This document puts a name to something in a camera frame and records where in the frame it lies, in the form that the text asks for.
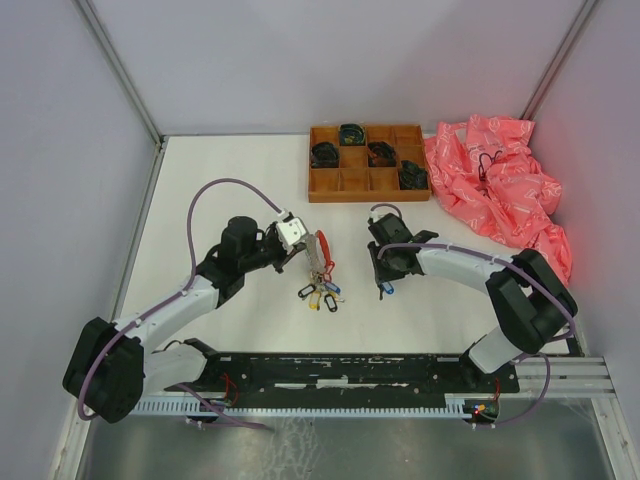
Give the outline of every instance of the bundle of keys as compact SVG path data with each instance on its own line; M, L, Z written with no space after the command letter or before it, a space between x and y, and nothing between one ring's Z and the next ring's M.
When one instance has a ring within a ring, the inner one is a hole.
M317 243L320 243L324 261L318 254ZM318 230L315 235L309 235L306 242L307 259L309 260L311 283L298 292L298 297L302 300L309 298L309 308L320 310L320 302L324 303L331 313L338 311L338 303L344 302L340 297L340 287L332 281L331 272L335 263L331 260L329 244L322 231Z

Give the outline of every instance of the gray wall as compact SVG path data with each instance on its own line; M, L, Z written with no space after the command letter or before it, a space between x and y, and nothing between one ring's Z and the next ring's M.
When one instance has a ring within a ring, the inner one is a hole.
M582 0L94 0L160 130L524 110Z
M537 117L533 148L565 185L558 220L591 353L640 447L640 3L603 2Z
M68 0L0 5L0 478L44 478L81 326L108 315L153 145Z

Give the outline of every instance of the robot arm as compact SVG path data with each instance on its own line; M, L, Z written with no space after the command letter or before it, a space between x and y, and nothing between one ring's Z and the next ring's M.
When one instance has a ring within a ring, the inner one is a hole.
M315 237L292 215L272 223L266 231L249 217L232 218L220 244L209 250L196 267L193 282L179 297L167 295L113 323L95 318L85 325L63 387L79 397L99 353L117 335L121 338L100 363L85 396L85 404L108 422L124 418L143 394L198 380L207 361L216 355L212 348L190 339L168 351L156 349L185 325L231 299L244 286L247 273L270 265L282 273L284 265L305 250L310 240ZM144 321L142 312L146 312Z
M560 304L575 316L578 308L546 260L537 251L525 249L518 255L486 256L491 261L474 258L465 250L423 230L415 236L402 219L394 214L379 217L375 212L369 220L369 231L376 242L368 245L374 266L380 299L393 291L392 281L408 274L433 275L451 279L489 296L498 319L496 327L473 344L461 357L469 367L469 381L477 375L493 373L522 353L536 354L566 324L563 313L541 292L526 293L531 285L500 263L510 263L523 270L542 285ZM386 250L391 244L445 244L445 249L416 247Z

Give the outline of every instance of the wooden compartment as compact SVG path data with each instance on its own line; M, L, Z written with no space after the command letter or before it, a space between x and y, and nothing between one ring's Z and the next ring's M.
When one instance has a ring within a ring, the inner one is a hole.
M311 128L311 147L331 142L340 153L338 168L309 166L309 201L345 202L418 202L428 200L431 190L400 190L398 172L401 161L409 160L425 168L422 130L419 125L364 125L366 141L386 142L397 154L397 168L369 167L366 146L340 146L339 126Z

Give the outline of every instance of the gray floor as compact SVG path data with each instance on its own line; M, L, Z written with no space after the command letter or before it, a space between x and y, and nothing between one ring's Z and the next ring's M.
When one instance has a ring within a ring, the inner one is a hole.
M503 401L504 418L526 402ZM521 424L255 419L275 433L199 431L179 418L92 426L79 479L613 479L589 402L548 401Z

